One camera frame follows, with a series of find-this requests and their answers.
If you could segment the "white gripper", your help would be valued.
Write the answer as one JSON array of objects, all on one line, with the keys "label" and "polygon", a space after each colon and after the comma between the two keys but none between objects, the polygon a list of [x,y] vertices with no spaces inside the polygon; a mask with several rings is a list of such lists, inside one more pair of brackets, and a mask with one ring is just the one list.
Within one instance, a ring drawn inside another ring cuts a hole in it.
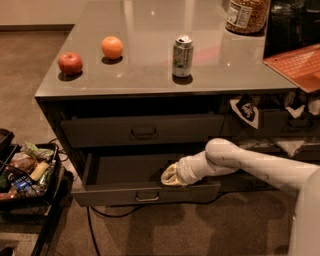
[{"label": "white gripper", "polygon": [[194,184],[204,177],[205,160],[199,155],[181,158],[176,164],[168,166],[161,175],[166,186],[186,186]]}]

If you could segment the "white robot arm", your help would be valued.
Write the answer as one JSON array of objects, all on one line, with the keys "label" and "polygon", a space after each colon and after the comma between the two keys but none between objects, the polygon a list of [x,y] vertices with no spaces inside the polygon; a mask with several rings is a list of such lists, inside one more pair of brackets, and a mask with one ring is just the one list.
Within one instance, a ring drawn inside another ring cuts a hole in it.
[{"label": "white robot arm", "polygon": [[271,156],[215,138],[161,175],[166,186],[187,186],[207,176],[243,170],[297,198],[288,256],[320,256],[320,166]]}]

